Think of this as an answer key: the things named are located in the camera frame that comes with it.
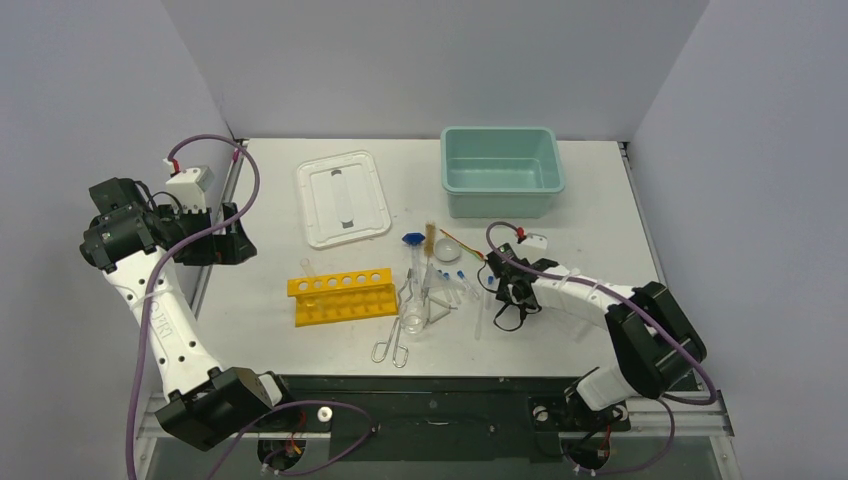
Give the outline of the clear glass test tube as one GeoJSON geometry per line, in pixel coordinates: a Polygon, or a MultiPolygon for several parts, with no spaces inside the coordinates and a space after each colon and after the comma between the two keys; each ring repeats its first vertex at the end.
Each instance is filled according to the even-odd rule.
{"type": "Polygon", "coordinates": [[[305,273],[305,275],[309,278],[315,278],[317,276],[310,260],[308,258],[302,258],[300,260],[300,266],[305,273]]]}

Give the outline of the yellow test tube rack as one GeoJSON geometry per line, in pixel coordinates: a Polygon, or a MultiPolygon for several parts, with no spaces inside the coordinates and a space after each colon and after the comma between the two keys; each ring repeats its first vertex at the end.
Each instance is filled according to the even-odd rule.
{"type": "Polygon", "coordinates": [[[399,313],[396,287],[389,268],[293,278],[287,296],[295,301],[296,327],[317,326],[399,313]],[[312,298],[322,298],[326,313],[313,315],[312,298]]]}

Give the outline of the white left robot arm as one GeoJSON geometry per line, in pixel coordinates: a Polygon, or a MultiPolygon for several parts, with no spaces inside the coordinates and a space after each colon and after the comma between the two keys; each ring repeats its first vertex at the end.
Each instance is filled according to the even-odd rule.
{"type": "Polygon", "coordinates": [[[176,275],[186,266],[239,265],[254,257],[236,203],[222,205],[226,228],[167,258],[169,248],[212,225],[196,204],[158,205],[139,181],[111,178],[90,188],[99,213],[83,234],[83,258],[123,296],[149,328],[147,343],[167,404],[155,416],[173,437],[208,451],[259,417],[272,429],[291,427],[298,402],[271,373],[225,367],[202,346],[196,317],[176,275]]]}

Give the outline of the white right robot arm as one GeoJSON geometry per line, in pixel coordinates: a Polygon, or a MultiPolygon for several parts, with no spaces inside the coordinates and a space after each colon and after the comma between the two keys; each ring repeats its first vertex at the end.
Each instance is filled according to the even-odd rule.
{"type": "Polygon", "coordinates": [[[690,372],[706,374],[705,344],[665,285],[622,286],[545,258],[529,263],[509,244],[494,248],[487,262],[498,281],[497,299],[522,318],[553,310],[609,335],[613,359],[581,377],[563,402],[572,424],[588,427],[630,397],[671,399],[690,372]]]}

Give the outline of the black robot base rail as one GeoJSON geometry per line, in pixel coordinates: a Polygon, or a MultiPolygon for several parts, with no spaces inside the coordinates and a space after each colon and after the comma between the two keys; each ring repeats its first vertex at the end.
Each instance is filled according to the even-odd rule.
{"type": "Polygon", "coordinates": [[[600,413],[576,406],[571,377],[413,377],[291,375],[291,400],[351,404],[375,432],[349,461],[559,462],[579,458],[631,423],[624,403],[600,413]]]}

